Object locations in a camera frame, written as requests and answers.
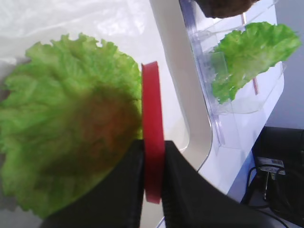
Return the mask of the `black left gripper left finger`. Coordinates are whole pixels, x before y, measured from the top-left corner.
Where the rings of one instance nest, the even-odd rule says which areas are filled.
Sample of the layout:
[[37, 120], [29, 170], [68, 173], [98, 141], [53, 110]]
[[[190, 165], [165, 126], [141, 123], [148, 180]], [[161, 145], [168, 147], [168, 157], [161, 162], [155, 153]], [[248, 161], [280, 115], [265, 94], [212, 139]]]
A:
[[110, 174], [43, 220], [42, 228], [138, 228], [144, 193], [144, 144], [135, 140]]

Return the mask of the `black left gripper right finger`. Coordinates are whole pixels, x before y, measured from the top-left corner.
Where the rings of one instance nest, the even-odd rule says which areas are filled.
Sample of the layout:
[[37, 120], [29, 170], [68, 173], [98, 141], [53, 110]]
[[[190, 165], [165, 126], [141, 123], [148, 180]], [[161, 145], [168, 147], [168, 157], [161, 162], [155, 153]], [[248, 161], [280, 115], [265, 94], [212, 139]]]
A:
[[240, 204], [205, 180], [172, 141], [165, 141], [162, 208], [168, 228], [286, 228], [265, 211]]

